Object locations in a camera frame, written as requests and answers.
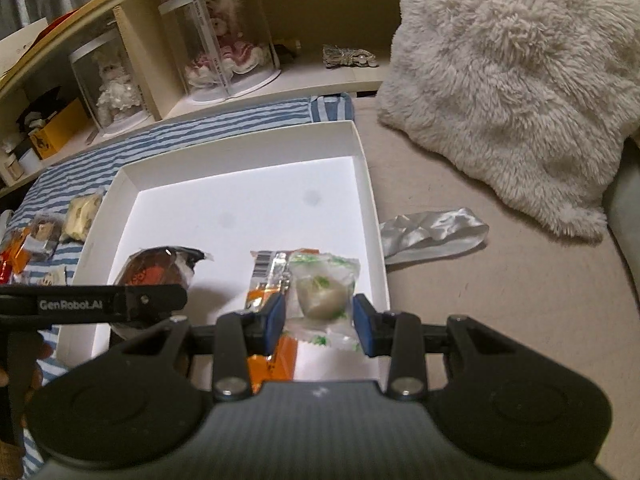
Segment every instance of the black gripper handle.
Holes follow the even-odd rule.
[[[36,359],[42,348],[42,336],[36,332],[0,332],[0,367],[7,371],[9,384],[0,388],[0,478],[22,477],[22,427],[24,401]]]

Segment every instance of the striped blanket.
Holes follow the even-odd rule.
[[[351,100],[348,95],[340,94],[293,99],[204,119],[159,124],[121,142],[83,153],[49,168],[27,193],[22,205],[15,212],[9,229],[24,227],[41,210],[65,213],[73,197],[107,189],[124,164],[148,156],[193,146],[208,140],[279,126],[350,119],[353,119]],[[48,262],[29,264],[26,267],[30,272],[31,282],[37,282],[44,276],[47,267],[65,265],[67,283],[70,283],[81,251],[82,245],[79,243],[60,243]],[[58,327],[53,327],[52,330],[42,334],[45,340],[55,348],[58,341]],[[42,368],[44,383],[66,372],[65,368],[53,358],[39,361],[39,364]],[[25,431],[25,446],[27,455],[24,459],[24,468],[25,478],[28,478],[42,466],[42,459],[28,431]]]

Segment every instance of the wooden shelf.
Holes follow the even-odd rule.
[[[309,95],[375,91],[385,78],[388,54],[382,56],[378,62],[380,66],[376,68],[327,69],[322,64],[320,56],[302,56],[291,64],[283,65],[282,72],[274,81],[249,94],[208,105],[196,103],[185,96],[178,101],[165,119],[176,117],[192,119],[213,112],[236,110]]]
[[[113,7],[126,1],[127,0],[91,0],[76,10],[75,13],[60,23],[59,26],[40,40],[38,44],[26,52],[18,63],[0,80],[0,99],[21,85],[27,75],[74,34],[105,13],[111,12]]]
[[[73,84],[70,66],[65,69],[62,63],[72,43],[77,41],[74,36],[83,29],[87,33],[92,23],[103,20],[111,12],[116,17],[133,72],[153,117],[120,136],[112,139],[97,137],[90,144],[85,142],[89,132],[80,132],[59,153],[44,160],[45,167],[97,146],[135,135],[155,124],[155,121],[194,119],[309,95],[375,91],[385,78],[390,44],[400,22],[398,0],[262,0],[271,37],[296,39],[302,44],[305,54],[290,64],[284,64],[274,81],[256,91],[221,103],[201,104],[184,95],[158,13],[161,1],[92,0],[47,34],[0,80],[0,101],[3,103],[8,102],[9,96],[27,82],[37,92],[44,91],[44,87],[51,84]],[[372,50],[378,56],[380,66],[328,70],[321,61],[323,43]],[[39,85],[33,85],[31,75],[42,69],[47,61],[54,59],[54,64],[61,67],[63,75],[69,75],[69,81],[53,81],[62,78],[57,73],[53,78],[43,76]],[[3,189],[0,197],[32,182],[42,171]]]
[[[133,136],[154,124],[195,119],[214,113],[237,110],[239,108],[266,104],[282,99],[338,92],[375,91],[379,88],[386,75],[388,56],[378,56],[378,62],[380,66],[376,68],[341,67],[327,69],[320,61],[319,56],[300,57],[293,63],[285,65],[282,73],[274,79],[274,81],[254,92],[237,98],[231,98],[215,104],[196,104],[185,96],[178,101],[161,121],[155,121],[153,117],[149,117],[143,123],[137,124],[132,129],[124,131],[117,136],[108,139],[97,136],[91,143],[87,144],[86,140],[91,133],[95,131],[93,125],[89,126],[85,130],[75,134],[75,136],[65,144],[62,150],[44,159],[42,161],[42,165],[44,166],[42,170],[23,177],[13,186],[0,190],[0,198],[32,182],[49,166],[69,160],[78,153],[94,150],[99,146],[105,146]]]

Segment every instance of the clear plastic wrapper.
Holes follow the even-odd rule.
[[[31,283],[31,271],[23,270],[19,274],[12,274],[11,276],[11,284],[12,285],[32,285]]]
[[[105,137],[149,117],[118,27],[84,44],[69,56],[86,107]]]
[[[280,73],[261,0],[167,0],[158,11],[195,102],[251,92]]]
[[[480,246],[488,232],[489,226],[466,207],[398,215],[380,224],[387,265],[463,254]]]
[[[85,242],[101,203],[101,191],[71,199],[62,225],[61,240]]]
[[[187,247],[154,247],[132,254],[120,271],[116,285],[191,285],[194,268],[200,260],[212,257]],[[139,326],[112,324],[111,329],[123,339],[140,333]]]
[[[318,253],[316,250],[303,249],[303,253]],[[288,296],[291,276],[289,258],[293,251],[257,251],[254,257],[254,271],[249,282],[245,309],[259,311],[272,294],[281,293]],[[273,355],[249,356],[249,374],[254,393],[260,390],[264,381],[290,381],[296,368],[298,342],[293,338],[282,336]]]
[[[289,259],[292,279],[285,332],[317,345],[356,351],[352,298],[360,274],[354,258],[296,252]]]
[[[2,252],[2,256],[6,256],[6,260],[12,266],[15,274],[22,272],[31,259],[31,253],[24,249],[24,241],[30,232],[30,226],[24,229],[14,229],[6,238],[9,241],[7,248]]]
[[[38,280],[38,285],[66,285],[66,266],[49,267],[47,273]]]
[[[22,245],[22,249],[31,254],[31,260],[44,261],[53,256],[62,235],[64,221],[64,215],[59,213],[36,213],[29,225],[29,235]]]

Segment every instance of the clear acrylic display case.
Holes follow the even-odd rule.
[[[115,136],[149,117],[117,28],[75,50],[69,61],[103,136]]]
[[[194,101],[239,96],[280,73],[260,0],[168,0],[158,10]]]

